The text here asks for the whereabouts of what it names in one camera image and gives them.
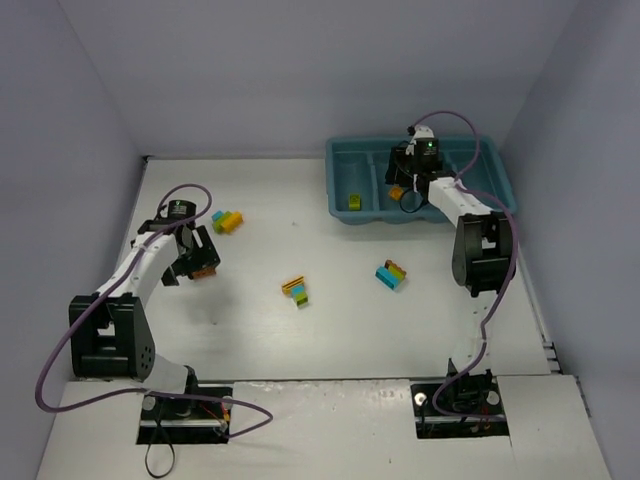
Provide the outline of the light blue small lego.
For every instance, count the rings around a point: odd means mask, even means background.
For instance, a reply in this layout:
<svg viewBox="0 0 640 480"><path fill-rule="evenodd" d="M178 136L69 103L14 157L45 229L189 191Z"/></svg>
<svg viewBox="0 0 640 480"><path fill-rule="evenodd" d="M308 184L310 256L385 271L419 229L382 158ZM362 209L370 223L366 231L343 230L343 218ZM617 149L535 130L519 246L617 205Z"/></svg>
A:
<svg viewBox="0 0 640 480"><path fill-rule="evenodd" d="M297 298L297 297L300 297L300 296L305 296L305 295L306 295L306 289L305 289L305 287L304 287L303 285L297 285L297 286L294 286L294 287L291 289L291 293L290 293L290 295L291 295L291 297L292 297L292 298Z"/></svg>

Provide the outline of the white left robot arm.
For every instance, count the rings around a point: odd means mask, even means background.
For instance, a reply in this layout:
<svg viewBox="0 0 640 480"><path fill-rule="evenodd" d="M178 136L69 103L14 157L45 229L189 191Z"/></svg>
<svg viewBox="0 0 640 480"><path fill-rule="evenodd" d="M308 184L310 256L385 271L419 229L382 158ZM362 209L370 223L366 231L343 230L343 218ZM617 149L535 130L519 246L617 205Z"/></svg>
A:
<svg viewBox="0 0 640 480"><path fill-rule="evenodd" d="M114 276L91 295L69 305L72 367L84 379L129 379L131 393L179 417L195 408L198 379L193 368L172 363L157 351L145 313L157 285L176 286L214 273L220 263L195 203L171 200L137 231L131 251Z"/></svg>

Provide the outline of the lime green small lego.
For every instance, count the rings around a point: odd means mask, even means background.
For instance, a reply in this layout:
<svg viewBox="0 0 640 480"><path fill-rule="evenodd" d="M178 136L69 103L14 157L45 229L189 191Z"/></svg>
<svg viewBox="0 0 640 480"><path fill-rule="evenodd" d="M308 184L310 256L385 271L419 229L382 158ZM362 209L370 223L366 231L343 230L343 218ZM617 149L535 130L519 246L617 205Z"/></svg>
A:
<svg viewBox="0 0 640 480"><path fill-rule="evenodd" d="M309 303L309 297L306 292L294 294L293 300L297 308L302 308Z"/></svg>

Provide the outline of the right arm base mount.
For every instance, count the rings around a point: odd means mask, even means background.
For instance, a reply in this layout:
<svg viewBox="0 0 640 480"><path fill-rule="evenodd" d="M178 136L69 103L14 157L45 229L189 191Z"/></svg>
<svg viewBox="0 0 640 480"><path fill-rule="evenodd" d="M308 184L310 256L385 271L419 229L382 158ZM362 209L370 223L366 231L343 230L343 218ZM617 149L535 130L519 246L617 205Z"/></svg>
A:
<svg viewBox="0 0 640 480"><path fill-rule="evenodd" d="M449 387L437 400L433 397L438 383L410 385L416 436L419 440L473 439L508 437L509 426L495 379L478 378L460 381Z"/></svg>

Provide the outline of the lime green sloped lego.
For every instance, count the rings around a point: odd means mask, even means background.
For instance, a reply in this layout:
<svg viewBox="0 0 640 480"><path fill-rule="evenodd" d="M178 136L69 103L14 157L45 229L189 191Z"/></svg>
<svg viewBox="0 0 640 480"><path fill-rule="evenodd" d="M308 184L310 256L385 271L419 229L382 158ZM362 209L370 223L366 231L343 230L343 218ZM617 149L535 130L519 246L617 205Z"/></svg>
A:
<svg viewBox="0 0 640 480"><path fill-rule="evenodd" d="M361 195L360 194L350 194L348 196L348 210L349 211L360 211L361 207L362 207Z"/></svg>

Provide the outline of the yellow black striped lego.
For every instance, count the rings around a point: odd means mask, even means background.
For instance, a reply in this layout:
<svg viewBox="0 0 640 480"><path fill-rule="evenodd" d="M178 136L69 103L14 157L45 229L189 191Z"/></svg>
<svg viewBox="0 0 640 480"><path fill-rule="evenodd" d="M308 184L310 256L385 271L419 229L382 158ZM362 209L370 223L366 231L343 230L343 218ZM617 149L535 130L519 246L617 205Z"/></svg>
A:
<svg viewBox="0 0 640 480"><path fill-rule="evenodd" d="M284 295L290 295L292 290L295 287L303 286L303 285L304 285L304 277L303 276L298 276L296 278L293 278L293 279L283 283L281 285L281 290L282 290L282 293Z"/></svg>

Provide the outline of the brown lego brick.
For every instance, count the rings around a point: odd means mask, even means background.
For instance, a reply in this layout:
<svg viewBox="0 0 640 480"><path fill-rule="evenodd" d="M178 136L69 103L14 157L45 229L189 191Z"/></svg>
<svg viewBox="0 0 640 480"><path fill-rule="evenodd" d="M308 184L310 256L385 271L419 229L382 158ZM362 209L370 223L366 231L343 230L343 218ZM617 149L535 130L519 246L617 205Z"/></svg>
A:
<svg viewBox="0 0 640 480"><path fill-rule="evenodd" d="M201 270L195 271L191 274L191 279L196 281L196 280L201 280L204 278L208 278L211 276L214 276L216 274L216 268L215 267L208 267L208 268L203 268Z"/></svg>

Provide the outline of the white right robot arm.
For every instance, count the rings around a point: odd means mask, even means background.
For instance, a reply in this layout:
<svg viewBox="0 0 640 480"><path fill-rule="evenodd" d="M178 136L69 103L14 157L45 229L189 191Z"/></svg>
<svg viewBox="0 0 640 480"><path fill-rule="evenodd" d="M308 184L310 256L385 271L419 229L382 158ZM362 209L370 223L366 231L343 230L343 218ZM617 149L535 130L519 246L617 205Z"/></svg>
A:
<svg viewBox="0 0 640 480"><path fill-rule="evenodd" d="M439 142L414 137L391 149L385 182L405 194L421 196L423 206L439 210L456 228L451 269L456 284L472 298L493 293L488 311L476 315L463 345L464 356L449 360L446 380L433 403L459 391L459 384L482 364L489 353L489 322L506 294L516 271L518 240L513 215L491 194L472 190L461 173L444 169Z"/></svg>

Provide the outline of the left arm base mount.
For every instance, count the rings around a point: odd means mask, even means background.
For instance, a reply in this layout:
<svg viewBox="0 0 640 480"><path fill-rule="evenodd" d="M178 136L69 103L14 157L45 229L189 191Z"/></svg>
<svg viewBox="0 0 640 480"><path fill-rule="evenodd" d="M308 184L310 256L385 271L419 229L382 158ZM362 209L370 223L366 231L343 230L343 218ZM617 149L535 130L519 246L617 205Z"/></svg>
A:
<svg viewBox="0 0 640 480"><path fill-rule="evenodd" d="M233 388L223 384L200 384L197 395L224 398L180 400L145 396L140 410L138 445L216 445L229 442Z"/></svg>

